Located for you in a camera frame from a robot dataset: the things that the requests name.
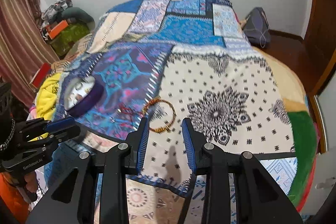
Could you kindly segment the purple heart-shaped jewelry box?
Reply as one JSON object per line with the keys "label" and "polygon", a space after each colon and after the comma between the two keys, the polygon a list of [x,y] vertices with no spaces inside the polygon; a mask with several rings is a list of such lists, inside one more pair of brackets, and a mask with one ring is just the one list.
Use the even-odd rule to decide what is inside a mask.
{"label": "purple heart-shaped jewelry box", "polygon": [[93,76],[75,77],[65,89],[64,109],[68,115],[78,118],[93,108],[103,93],[104,87]]}

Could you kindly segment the yellow cartoon blanket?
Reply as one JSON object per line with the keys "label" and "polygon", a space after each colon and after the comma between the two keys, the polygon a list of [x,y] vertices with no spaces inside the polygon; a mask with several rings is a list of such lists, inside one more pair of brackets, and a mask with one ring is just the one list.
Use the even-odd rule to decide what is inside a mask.
{"label": "yellow cartoon blanket", "polygon": [[46,78],[40,87],[35,104],[38,118],[44,118],[45,120],[52,119],[56,109],[56,100],[61,75],[61,73],[55,73],[54,75]]}

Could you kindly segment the red box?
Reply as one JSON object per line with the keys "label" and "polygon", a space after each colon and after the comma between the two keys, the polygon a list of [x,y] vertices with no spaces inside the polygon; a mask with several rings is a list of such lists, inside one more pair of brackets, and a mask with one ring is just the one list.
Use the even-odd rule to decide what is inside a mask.
{"label": "red box", "polygon": [[51,64],[43,63],[42,66],[37,70],[37,72],[31,79],[30,85],[32,85],[34,88],[39,88],[46,79],[50,71],[51,71]]}

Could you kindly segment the red striped curtain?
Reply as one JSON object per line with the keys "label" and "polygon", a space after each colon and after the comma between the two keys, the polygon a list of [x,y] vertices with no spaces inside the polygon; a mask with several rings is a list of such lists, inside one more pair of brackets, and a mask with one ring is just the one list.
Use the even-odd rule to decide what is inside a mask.
{"label": "red striped curtain", "polygon": [[26,106],[35,98],[31,78],[59,59],[42,38],[41,25],[40,0],[1,0],[1,77]]}

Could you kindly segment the striped bedsheet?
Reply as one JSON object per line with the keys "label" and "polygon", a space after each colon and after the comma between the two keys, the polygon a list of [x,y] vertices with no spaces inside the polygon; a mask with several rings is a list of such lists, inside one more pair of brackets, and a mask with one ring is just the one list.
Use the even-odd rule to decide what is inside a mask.
{"label": "striped bedsheet", "polygon": [[74,44],[74,46],[70,49],[70,51],[66,54],[64,59],[56,61],[51,65],[51,72],[52,73],[63,72],[66,69],[66,67],[68,67],[68,65],[70,65],[72,61],[74,61],[74,59],[76,59],[78,56],[80,56],[87,50],[91,39],[92,34],[89,33],[88,35],[78,40]]}

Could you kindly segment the green patterned storage box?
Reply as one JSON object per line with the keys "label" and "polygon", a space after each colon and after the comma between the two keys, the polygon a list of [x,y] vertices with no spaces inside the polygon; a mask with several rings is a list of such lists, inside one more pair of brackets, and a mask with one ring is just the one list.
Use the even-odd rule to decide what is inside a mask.
{"label": "green patterned storage box", "polygon": [[81,22],[70,24],[50,42],[50,46],[58,57],[61,58],[69,52],[78,40],[88,34],[89,28],[87,24]]}

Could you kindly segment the orange box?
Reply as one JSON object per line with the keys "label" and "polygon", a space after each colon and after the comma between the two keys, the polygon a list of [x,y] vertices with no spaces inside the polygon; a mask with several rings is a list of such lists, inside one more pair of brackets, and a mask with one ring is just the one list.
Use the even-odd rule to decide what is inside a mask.
{"label": "orange box", "polygon": [[47,33],[51,40],[56,38],[60,32],[62,32],[64,29],[68,27],[68,22],[66,20],[62,20],[58,24],[56,24],[54,27],[52,25],[46,26]]}

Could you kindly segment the pile of clothes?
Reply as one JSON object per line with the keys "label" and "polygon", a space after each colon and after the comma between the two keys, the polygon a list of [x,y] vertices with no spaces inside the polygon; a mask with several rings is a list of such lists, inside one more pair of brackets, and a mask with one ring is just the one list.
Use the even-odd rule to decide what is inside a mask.
{"label": "pile of clothes", "polygon": [[94,18],[83,9],[75,7],[72,0],[60,0],[50,5],[42,12],[42,24],[40,29],[46,28],[46,26],[54,24],[55,22],[60,23],[62,20],[73,18],[84,23],[91,23],[94,21]]}

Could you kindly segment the patchwork patterned bed blanket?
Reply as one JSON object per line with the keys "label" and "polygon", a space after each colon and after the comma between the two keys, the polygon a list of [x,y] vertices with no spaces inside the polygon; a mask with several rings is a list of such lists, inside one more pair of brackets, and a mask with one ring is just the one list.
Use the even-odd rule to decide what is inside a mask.
{"label": "patchwork patterned bed blanket", "polygon": [[255,51],[226,0],[133,0],[102,16],[87,50],[62,72],[54,118],[67,115],[64,92],[93,76],[104,93],[77,121],[90,141],[69,140],[45,167],[52,185],[89,148],[125,140],[142,117],[150,133],[142,170],[126,179],[133,223],[177,223],[192,172],[182,121],[206,141],[239,154],[294,152],[293,126],[268,61]]}

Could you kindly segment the brown wooden door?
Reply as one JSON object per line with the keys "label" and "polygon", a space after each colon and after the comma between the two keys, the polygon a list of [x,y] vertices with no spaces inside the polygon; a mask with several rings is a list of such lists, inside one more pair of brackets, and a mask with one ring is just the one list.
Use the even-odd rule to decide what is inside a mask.
{"label": "brown wooden door", "polygon": [[304,45],[315,71],[309,94],[316,95],[335,73],[335,0],[312,0]]}

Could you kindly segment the grey purple backpack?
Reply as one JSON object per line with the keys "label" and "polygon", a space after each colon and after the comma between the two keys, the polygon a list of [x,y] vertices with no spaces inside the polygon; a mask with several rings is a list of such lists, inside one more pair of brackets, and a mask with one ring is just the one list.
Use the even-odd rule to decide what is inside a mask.
{"label": "grey purple backpack", "polygon": [[269,23],[263,8],[255,7],[246,16],[243,32],[251,45],[265,48],[271,42]]}

